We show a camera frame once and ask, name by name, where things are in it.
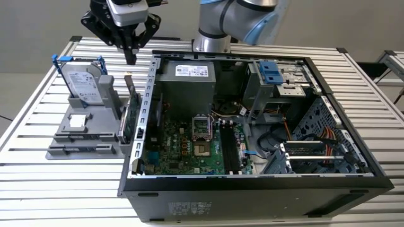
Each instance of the blue latch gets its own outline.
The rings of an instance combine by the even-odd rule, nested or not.
[[[73,57],[72,56],[60,56],[58,61],[72,61]]]
[[[284,78],[278,72],[277,64],[273,61],[260,61],[258,65],[265,84],[282,84]]]

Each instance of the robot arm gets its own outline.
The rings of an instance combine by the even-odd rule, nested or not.
[[[161,18],[148,8],[166,4],[166,0],[90,0],[89,11],[81,24],[109,46],[125,54],[126,63],[134,65],[138,48],[142,48],[160,27]],[[145,30],[136,35],[144,23]]]
[[[125,54],[126,63],[136,63],[136,53],[150,40],[161,18],[148,8],[166,0],[90,0],[90,10],[81,24],[109,46]],[[201,0],[198,35],[192,49],[196,52],[229,52],[229,39],[256,45],[269,36],[276,22],[277,0]],[[145,31],[136,35],[144,23]]]
[[[230,37],[257,45],[277,22],[277,0],[201,0],[196,52],[229,52]]]

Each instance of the workbench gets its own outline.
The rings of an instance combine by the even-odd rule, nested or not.
[[[61,55],[105,58],[114,89],[128,96],[124,74],[144,91],[152,50],[190,51],[190,41],[152,40],[125,65],[97,38],[70,39]],[[310,57],[394,189],[332,219],[165,223],[328,227],[404,226],[404,116],[344,49],[232,44],[232,53]],[[54,67],[0,139],[0,223],[5,226],[141,226],[126,199],[116,197],[122,159],[46,160],[46,148],[68,108],[68,89]]]

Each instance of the floor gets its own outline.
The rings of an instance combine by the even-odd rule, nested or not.
[[[45,74],[0,73],[0,115],[13,119]],[[0,136],[10,121],[0,118]]]

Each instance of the label sticker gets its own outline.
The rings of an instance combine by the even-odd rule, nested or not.
[[[102,103],[93,75],[77,71],[69,71],[68,75],[78,98],[88,104]]]
[[[177,77],[208,77],[208,66],[196,65],[177,65],[176,66]]]
[[[85,126],[85,114],[72,114],[70,115],[70,127],[82,127]]]
[[[240,110],[240,115],[244,116],[244,115],[245,115],[245,112],[246,112],[246,109],[242,107],[241,110]]]
[[[169,202],[170,215],[206,215],[209,214],[212,202]]]

